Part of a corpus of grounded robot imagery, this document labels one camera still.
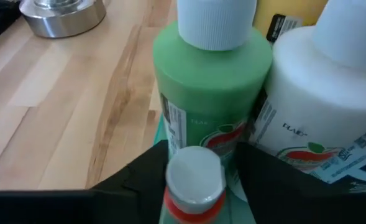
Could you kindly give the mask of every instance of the metal container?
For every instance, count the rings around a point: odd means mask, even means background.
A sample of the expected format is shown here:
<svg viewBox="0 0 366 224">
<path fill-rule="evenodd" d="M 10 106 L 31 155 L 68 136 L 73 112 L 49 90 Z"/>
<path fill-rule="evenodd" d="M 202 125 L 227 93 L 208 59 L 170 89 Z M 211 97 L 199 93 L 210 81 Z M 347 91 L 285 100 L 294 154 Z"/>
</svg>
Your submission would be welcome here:
<svg viewBox="0 0 366 224">
<path fill-rule="evenodd" d="M 49 38 L 86 32 L 106 15 L 102 0 L 25 0 L 20 11 L 36 35 Z"/>
</svg>

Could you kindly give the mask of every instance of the white bottle cap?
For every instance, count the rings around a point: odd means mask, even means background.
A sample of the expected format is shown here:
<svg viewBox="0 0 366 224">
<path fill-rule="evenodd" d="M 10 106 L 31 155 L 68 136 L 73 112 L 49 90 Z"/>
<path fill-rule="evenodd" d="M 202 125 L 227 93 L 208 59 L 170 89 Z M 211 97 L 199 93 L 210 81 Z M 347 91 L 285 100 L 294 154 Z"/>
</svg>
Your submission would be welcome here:
<svg viewBox="0 0 366 224">
<path fill-rule="evenodd" d="M 187 214 L 209 210 L 226 186 L 219 156 L 200 146 L 177 151 L 168 163 L 166 182 L 173 203 Z"/>
<path fill-rule="evenodd" d="M 181 38 L 203 50 L 232 50 L 249 38 L 257 0 L 177 0 Z"/>
<path fill-rule="evenodd" d="M 329 0 L 313 42 L 331 60 L 366 70 L 366 0 Z"/>
</svg>

